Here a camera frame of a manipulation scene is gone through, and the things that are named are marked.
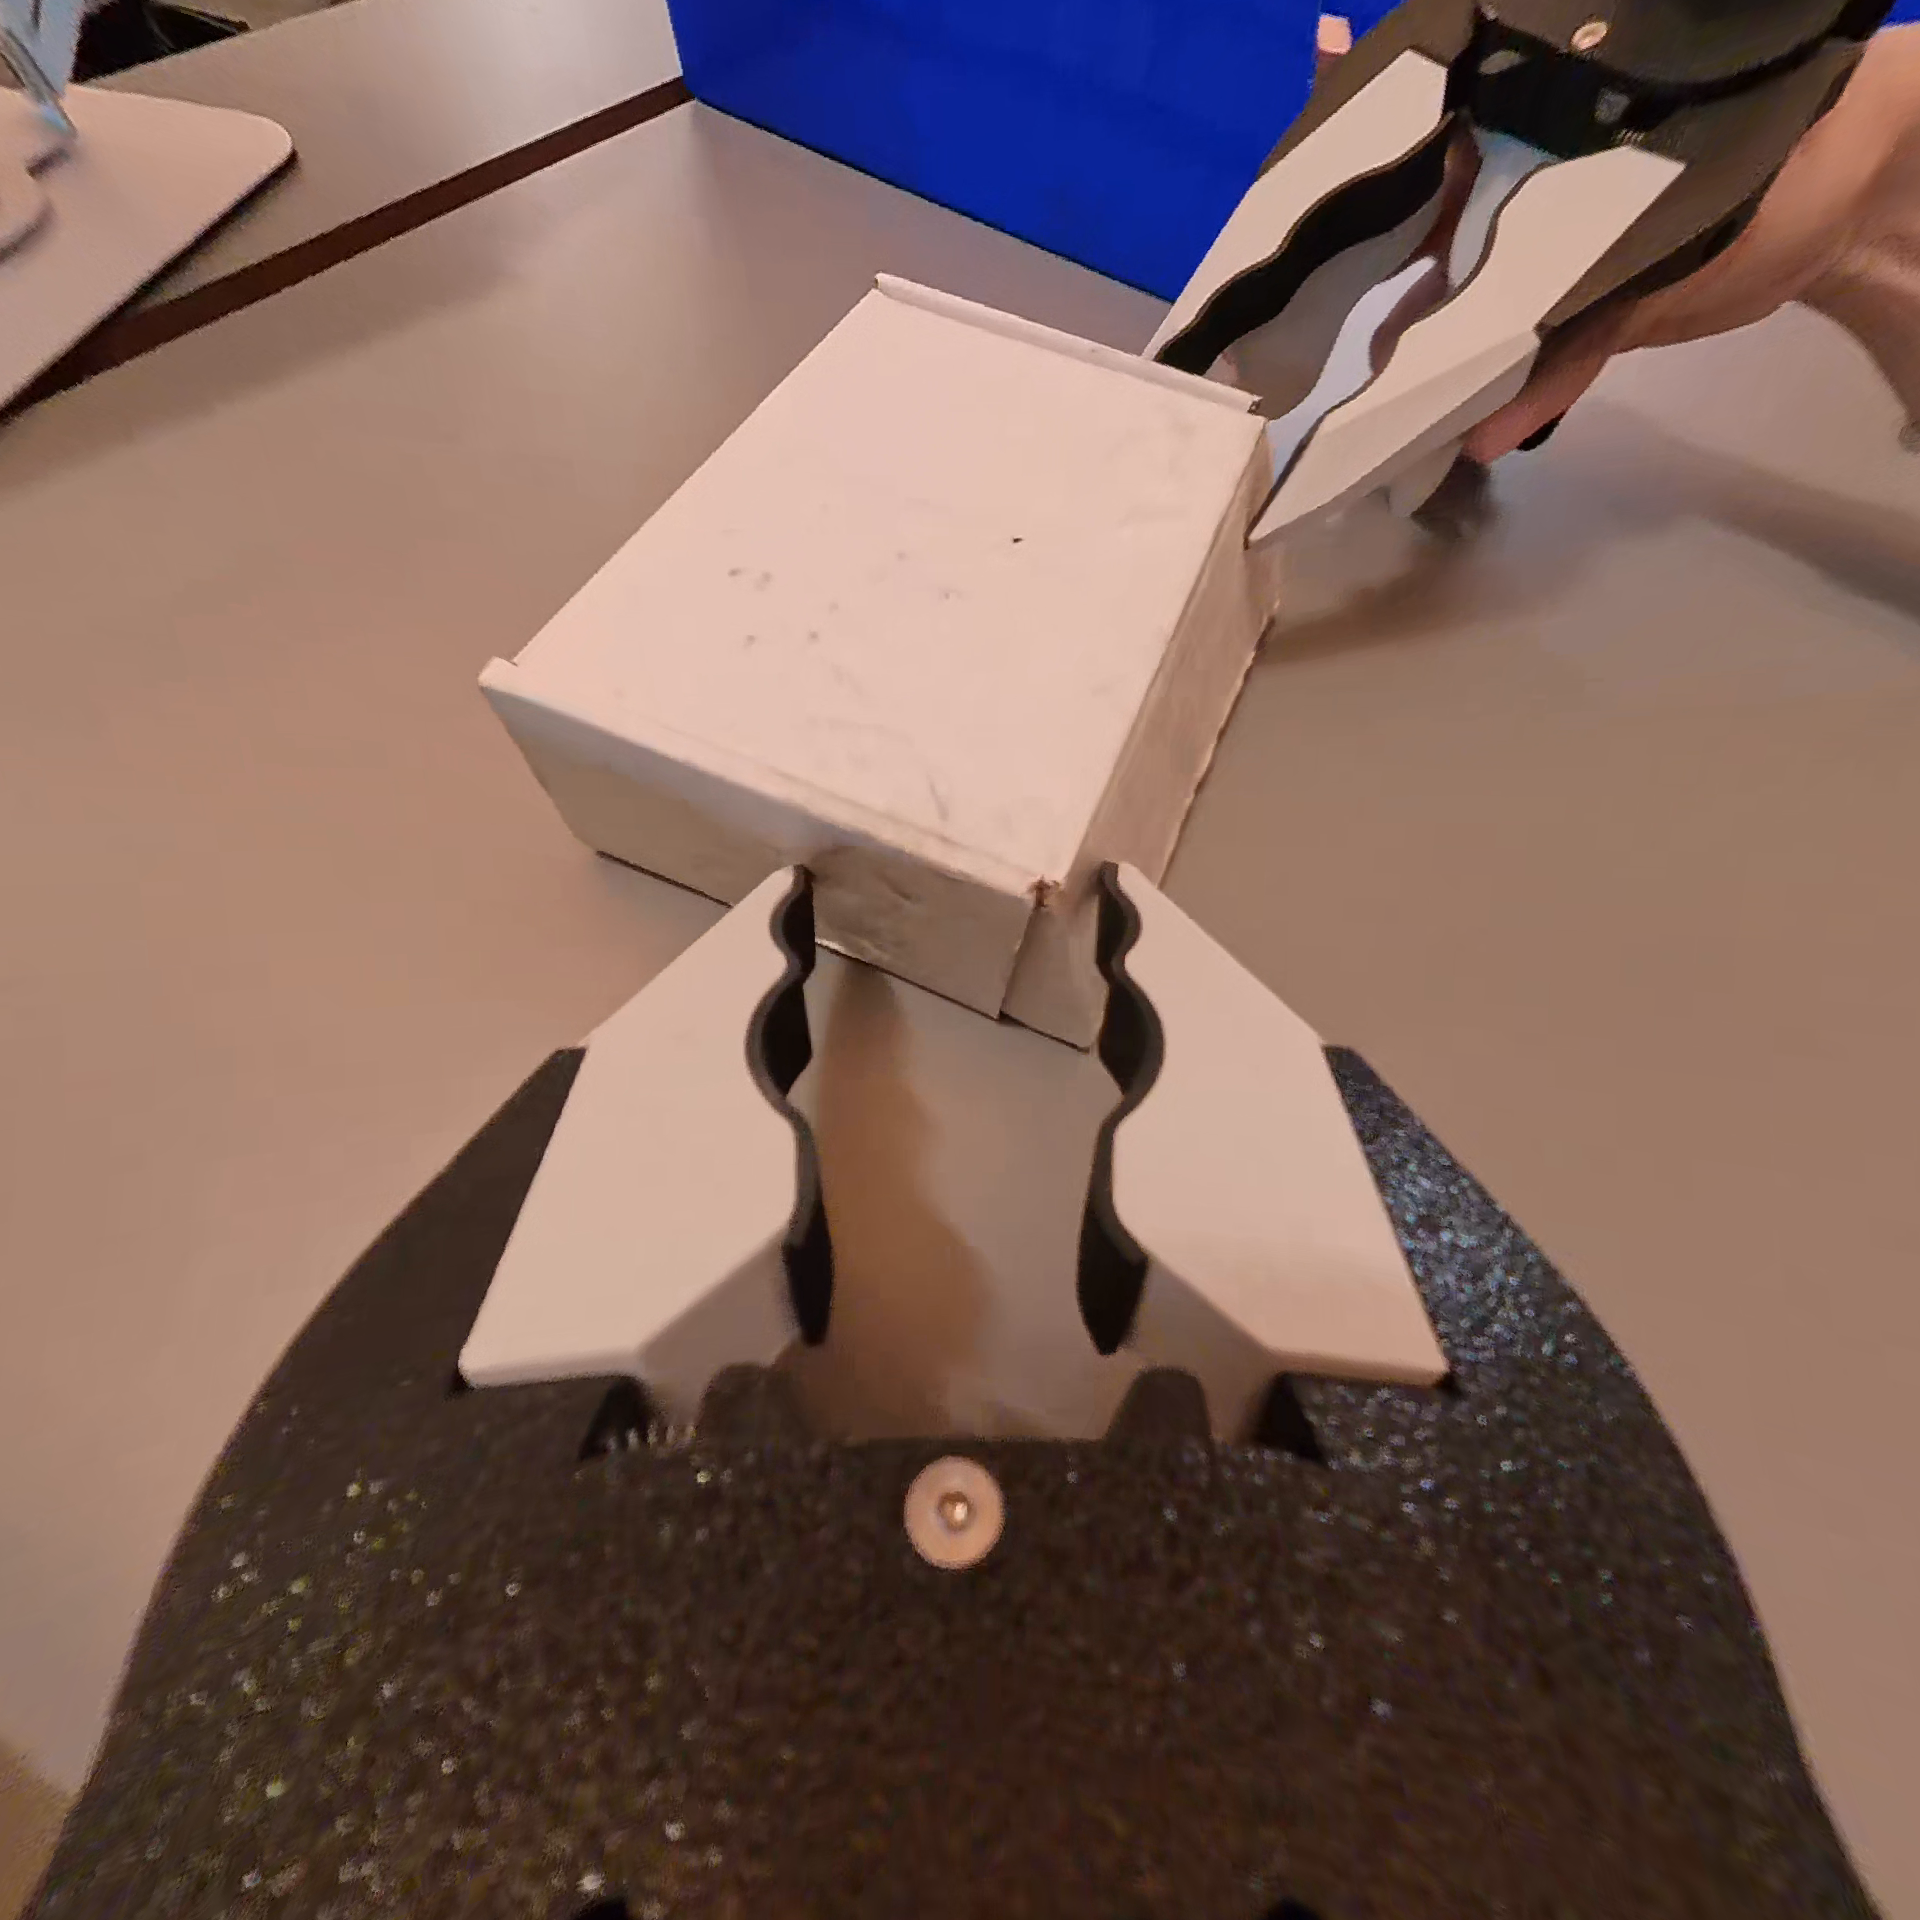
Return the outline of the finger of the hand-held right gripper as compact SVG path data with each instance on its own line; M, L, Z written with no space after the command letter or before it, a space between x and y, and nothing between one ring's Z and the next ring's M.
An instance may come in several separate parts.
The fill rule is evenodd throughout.
M1245 191L1148 360L1321 376L1356 305L1427 239L1450 141L1447 65L1417 49L1388 58Z
M1404 515L1427 503L1462 437L1523 391L1553 306L1685 169L1634 145L1560 160L1479 141L1475 156L1447 254L1450 294L1313 426L1247 542L1278 542L1373 495Z

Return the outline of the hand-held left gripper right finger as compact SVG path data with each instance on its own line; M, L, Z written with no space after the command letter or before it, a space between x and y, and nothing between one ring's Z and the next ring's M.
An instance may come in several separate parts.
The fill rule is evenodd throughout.
M1330 1052L1138 865L1098 872L1098 1063L1078 1314L1119 1402L1196 1381L1214 1441L1308 1441L1290 1377L1442 1387L1444 1342Z

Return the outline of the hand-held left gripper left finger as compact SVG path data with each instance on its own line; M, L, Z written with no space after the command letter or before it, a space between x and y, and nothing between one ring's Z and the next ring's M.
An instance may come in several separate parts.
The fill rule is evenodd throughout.
M813 876L777 868L609 1017L462 1348L472 1387L636 1381L693 1428L719 1376L829 1328Z

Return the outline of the blue plastic bin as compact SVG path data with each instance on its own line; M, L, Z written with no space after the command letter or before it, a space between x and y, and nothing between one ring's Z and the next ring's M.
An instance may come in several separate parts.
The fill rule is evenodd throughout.
M1177 299L1388 4L669 4L701 105Z

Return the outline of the white cardboard mailer box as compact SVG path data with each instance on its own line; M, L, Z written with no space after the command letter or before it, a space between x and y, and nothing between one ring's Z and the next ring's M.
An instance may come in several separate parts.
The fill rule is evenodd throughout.
M1076 1047L1247 681L1253 398L878 277L483 697L593 853Z

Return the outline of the grey desk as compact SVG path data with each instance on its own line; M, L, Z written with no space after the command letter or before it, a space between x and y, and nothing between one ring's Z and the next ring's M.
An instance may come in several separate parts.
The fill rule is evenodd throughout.
M483 707L877 275L1154 300L705 108L5 427L5 1796L50 1830L256 1385L712 921ZM1618 363L1340 566L1166 887L1579 1283L1918 1908L1918 460L1810 314Z
M693 98L662 4L339 4L104 89L272 119L294 153L15 412Z

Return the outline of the person's right hand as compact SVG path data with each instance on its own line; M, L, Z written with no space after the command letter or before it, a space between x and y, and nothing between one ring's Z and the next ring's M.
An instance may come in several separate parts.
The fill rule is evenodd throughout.
M1798 145L1740 234L1703 271L1635 300L1609 300L1533 367L1462 454L1518 452L1598 384L1618 355L1672 350L1804 305L1841 328L1879 367L1918 430L1918 28L1885 28L1839 105Z

